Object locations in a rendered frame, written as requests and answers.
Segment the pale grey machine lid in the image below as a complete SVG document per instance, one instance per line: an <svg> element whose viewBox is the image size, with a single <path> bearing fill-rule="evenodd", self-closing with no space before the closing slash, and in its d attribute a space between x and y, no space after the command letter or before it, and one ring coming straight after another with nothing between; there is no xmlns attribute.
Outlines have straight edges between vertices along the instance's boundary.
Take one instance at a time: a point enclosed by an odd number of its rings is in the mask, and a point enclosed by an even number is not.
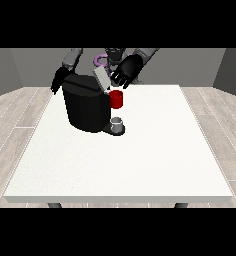
<svg viewBox="0 0 236 256"><path fill-rule="evenodd" d="M111 85L110 79L103 66L99 66L93 70L93 75L97 79L99 86L103 91L106 91Z"/></svg>

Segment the red pod holder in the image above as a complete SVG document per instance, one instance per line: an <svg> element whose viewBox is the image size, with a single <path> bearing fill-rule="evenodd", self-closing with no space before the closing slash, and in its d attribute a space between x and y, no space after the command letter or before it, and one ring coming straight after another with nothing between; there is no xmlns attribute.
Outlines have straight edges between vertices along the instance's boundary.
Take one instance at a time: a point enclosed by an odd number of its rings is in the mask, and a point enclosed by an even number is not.
<svg viewBox="0 0 236 256"><path fill-rule="evenodd" d="M109 93L110 107L113 109L119 109L123 106L123 92L120 90L112 90Z"/></svg>

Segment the black coffee machine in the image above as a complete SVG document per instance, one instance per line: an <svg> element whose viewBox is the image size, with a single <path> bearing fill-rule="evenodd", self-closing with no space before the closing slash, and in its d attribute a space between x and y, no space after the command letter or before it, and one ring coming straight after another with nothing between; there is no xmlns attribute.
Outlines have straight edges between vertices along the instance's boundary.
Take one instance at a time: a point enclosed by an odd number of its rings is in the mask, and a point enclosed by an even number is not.
<svg viewBox="0 0 236 256"><path fill-rule="evenodd" d="M113 136L125 133L111 131L110 92L104 92L94 76L70 74L62 85L69 122L84 132L106 132Z"/></svg>

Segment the small grey cup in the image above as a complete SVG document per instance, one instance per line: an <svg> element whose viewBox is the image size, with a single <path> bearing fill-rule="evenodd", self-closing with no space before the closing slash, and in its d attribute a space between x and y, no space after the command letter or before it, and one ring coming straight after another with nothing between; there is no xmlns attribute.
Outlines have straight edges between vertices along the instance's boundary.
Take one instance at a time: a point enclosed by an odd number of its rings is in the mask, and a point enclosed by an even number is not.
<svg viewBox="0 0 236 256"><path fill-rule="evenodd" d="M114 133L119 133L123 129L123 121L120 117L113 117L110 120L111 123L111 131Z"/></svg>

